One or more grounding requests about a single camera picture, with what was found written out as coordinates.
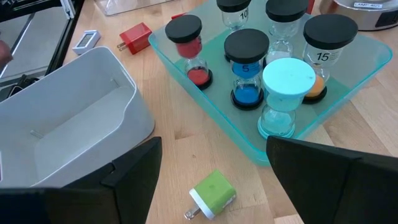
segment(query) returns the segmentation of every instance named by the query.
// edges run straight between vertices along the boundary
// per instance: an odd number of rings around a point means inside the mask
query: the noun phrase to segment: metal prong
[[[123,46],[125,46],[126,44],[125,43],[121,43],[121,44],[119,44],[117,47],[118,48],[121,48],[121,47],[123,47]]]
[[[184,217],[187,220],[191,220],[192,218],[195,218],[196,215],[198,215],[201,212],[200,208],[198,205],[195,205],[195,208],[191,208],[189,211],[185,212]]]
[[[122,46],[122,47],[119,48],[119,51],[122,51],[122,50],[124,50],[124,49],[126,49],[126,48],[127,48],[127,46],[124,45],[124,46]]]

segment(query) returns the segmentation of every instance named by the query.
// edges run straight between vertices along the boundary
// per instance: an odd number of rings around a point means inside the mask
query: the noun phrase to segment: number 5
[[[244,72],[248,72],[248,71],[249,71],[249,65],[243,65],[243,66],[242,66],[242,70],[243,70]]]

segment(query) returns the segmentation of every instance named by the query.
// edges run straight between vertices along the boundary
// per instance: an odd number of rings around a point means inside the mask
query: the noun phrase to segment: light blue sand timer
[[[262,137],[292,137],[295,131],[295,110],[315,84],[313,68],[296,58],[281,58],[268,64],[262,73],[268,91],[257,128]]]

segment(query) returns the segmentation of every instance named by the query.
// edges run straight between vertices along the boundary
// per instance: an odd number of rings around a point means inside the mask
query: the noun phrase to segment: blue sand timer
[[[261,88],[261,60],[269,45],[268,36],[256,29],[242,29],[229,35],[224,43],[231,59],[233,104],[242,110],[256,109],[264,99]]]
[[[265,67],[262,82],[269,94],[257,122],[261,136],[292,137],[295,110],[315,84],[313,68],[296,58],[277,59]]]

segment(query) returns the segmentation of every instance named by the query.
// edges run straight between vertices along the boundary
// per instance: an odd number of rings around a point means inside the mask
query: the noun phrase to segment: orange sand
[[[314,86],[312,87],[310,92],[305,96],[307,97],[318,96],[322,92],[324,87],[325,87],[325,82],[323,81],[323,78],[317,75],[317,79],[315,80]]]

